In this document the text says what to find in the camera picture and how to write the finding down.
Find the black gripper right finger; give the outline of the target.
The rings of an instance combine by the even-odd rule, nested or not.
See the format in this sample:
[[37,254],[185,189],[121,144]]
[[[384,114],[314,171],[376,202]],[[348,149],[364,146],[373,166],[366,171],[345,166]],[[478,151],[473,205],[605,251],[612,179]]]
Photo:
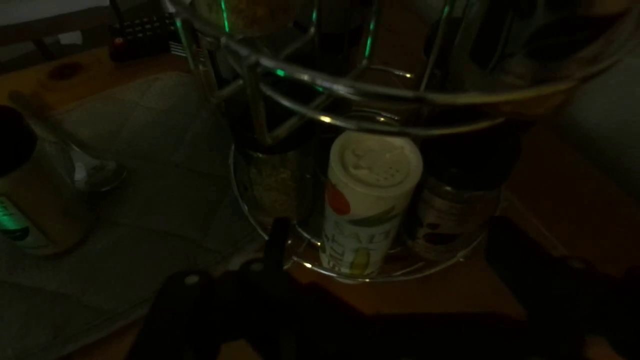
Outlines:
[[556,353],[583,352],[605,337],[625,360],[640,360],[640,275],[601,272],[590,261],[548,251],[512,218],[487,229],[487,261],[523,304]]

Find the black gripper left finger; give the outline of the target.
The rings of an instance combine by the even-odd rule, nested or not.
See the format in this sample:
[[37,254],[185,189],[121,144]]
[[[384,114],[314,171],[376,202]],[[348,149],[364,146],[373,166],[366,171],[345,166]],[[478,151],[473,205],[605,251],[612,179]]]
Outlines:
[[264,254],[239,270],[169,275],[127,360],[219,360],[236,340],[264,360],[333,352],[348,309],[320,286],[300,284],[284,270],[292,229],[290,218],[277,218]]

